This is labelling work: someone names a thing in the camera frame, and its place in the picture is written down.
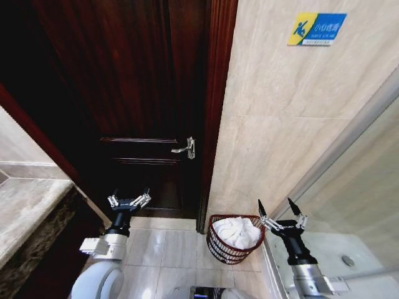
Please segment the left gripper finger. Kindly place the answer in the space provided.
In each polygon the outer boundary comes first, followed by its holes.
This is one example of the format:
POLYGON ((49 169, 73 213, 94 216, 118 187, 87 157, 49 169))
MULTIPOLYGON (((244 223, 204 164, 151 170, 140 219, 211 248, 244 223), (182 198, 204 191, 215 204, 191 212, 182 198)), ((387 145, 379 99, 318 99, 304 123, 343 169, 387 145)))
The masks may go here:
POLYGON ((113 193, 112 193, 110 196, 107 197, 107 199, 108 199, 108 201, 109 201, 109 203, 110 203, 111 208, 116 208, 116 207, 119 206, 119 201, 118 201, 118 198, 117 198, 117 193, 118 193, 118 188, 116 188, 116 189, 113 191, 113 193))
POLYGON ((146 187, 143 194, 134 199, 130 206, 134 208, 144 208, 151 201, 150 188, 146 187))

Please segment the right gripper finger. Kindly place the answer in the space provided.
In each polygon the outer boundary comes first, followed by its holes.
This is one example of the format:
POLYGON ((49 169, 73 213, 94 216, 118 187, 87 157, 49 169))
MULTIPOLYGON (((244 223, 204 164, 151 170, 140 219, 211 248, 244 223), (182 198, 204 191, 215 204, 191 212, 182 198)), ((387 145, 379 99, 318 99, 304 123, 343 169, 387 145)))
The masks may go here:
POLYGON ((296 227, 298 229, 305 229, 307 220, 308 220, 308 216, 307 215, 303 215, 303 213, 301 212, 301 210, 299 209, 299 206, 292 201, 289 197, 287 198, 290 208, 293 212, 293 214, 297 217, 297 224, 296 227))
POLYGON ((277 230, 277 223, 273 219, 267 216, 266 210, 262 205, 261 200, 258 199, 257 202, 258 202, 259 216, 262 224, 269 230, 277 230))

